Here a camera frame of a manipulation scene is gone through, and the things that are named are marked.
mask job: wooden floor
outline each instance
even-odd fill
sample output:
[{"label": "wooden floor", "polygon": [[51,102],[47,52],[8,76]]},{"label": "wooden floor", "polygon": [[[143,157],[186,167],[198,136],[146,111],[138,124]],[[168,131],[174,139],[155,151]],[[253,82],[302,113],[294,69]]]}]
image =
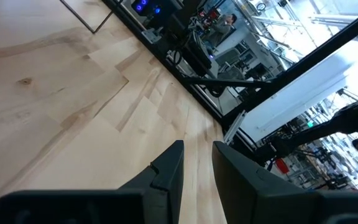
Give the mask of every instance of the wooden floor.
[{"label": "wooden floor", "polygon": [[[68,1],[93,27],[109,10]],[[59,0],[0,0],[0,196],[115,189],[185,140],[180,223],[225,223],[221,127],[112,16],[92,35]]]}]

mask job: wood knot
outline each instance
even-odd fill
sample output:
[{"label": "wood knot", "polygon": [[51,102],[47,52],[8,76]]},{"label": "wood knot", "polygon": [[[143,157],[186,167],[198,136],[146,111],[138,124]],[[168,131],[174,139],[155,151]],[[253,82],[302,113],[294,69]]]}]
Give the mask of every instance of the wood knot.
[{"label": "wood knot", "polygon": [[31,78],[23,78],[22,80],[19,80],[17,82],[22,85],[30,85],[32,82],[32,79]]}]

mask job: person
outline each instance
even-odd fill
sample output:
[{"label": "person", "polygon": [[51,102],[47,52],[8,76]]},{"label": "person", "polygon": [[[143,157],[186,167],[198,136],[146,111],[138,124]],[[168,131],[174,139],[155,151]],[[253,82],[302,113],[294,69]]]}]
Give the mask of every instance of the person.
[{"label": "person", "polygon": [[230,32],[231,26],[237,21],[237,16],[234,14],[224,16],[224,21],[218,24],[212,24],[212,32],[204,41],[205,46],[209,51],[213,52],[214,47],[222,41],[223,37]]}]

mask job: black metal frame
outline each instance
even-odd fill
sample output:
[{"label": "black metal frame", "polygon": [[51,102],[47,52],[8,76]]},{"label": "black metal frame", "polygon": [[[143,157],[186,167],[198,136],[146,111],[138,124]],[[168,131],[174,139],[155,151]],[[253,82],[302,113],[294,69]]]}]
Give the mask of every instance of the black metal frame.
[{"label": "black metal frame", "polygon": [[60,0],[60,2],[66,6],[66,8],[75,16],[77,17],[77,19],[89,30],[91,31],[92,34],[97,33],[100,28],[102,28],[102,26],[106,23],[106,21],[110,18],[110,16],[114,13],[113,10],[111,10],[111,12],[106,16],[106,18],[103,19],[102,23],[100,23],[100,25],[98,26],[98,28],[96,28],[96,30],[93,30],[92,27],[85,22],[85,20],[69,5],[67,4],[67,2],[65,0]]},{"label": "black metal frame", "polygon": [[205,86],[232,86],[248,88],[265,88],[272,85],[271,82],[262,81],[245,81],[245,80],[227,80],[220,78],[186,78],[188,85],[205,85]]},{"label": "black metal frame", "polygon": [[[115,15],[128,27],[128,29],[151,51],[155,57],[168,69],[168,71],[196,98],[196,100],[208,111],[211,116],[222,126],[223,130],[229,129],[232,122],[238,116],[239,113],[250,111],[256,106],[269,99],[271,96],[276,94],[282,88],[296,80],[302,74],[313,68],[316,64],[320,63],[326,57],[331,55],[333,52],[341,48],[343,45],[351,41],[358,36],[358,18],[347,27],[343,28],[334,37],[329,39],[323,45],[315,49],[312,53],[307,55],[305,58],[294,64],[287,71],[283,72],[278,78],[271,81],[271,83],[264,83],[268,88],[262,88],[257,92],[257,96],[253,97],[246,103],[242,103],[228,114],[223,116],[220,111],[213,105],[213,103],[207,98],[196,84],[200,82],[205,85],[222,85],[222,86],[235,86],[238,81],[227,80],[190,80],[185,77],[175,66],[174,63],[167,60],[166,55],[161,54],[156,46],[152,45],[143,35],[143,28],[136,21],[136,19],[128,12],[119,2],[116,0],[103,0],[103,2],[112,10]],[[241,82],[241,85],[247,87],[250,83]]]}]

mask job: red object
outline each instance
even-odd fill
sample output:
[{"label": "red object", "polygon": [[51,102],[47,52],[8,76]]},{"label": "red object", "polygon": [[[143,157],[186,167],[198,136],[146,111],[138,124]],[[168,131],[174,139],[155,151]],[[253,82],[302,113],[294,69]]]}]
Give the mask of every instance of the red object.
[{"label": "red object", "polygon": [[217,11],[213,11],[210,15],[210,18],[213,19],[217,19],[219,17],[219,13]]},{"label": "red object", "polygon": [[276,159],[276,166],[282,174],[286,174],[290,171],[283,159]]}]

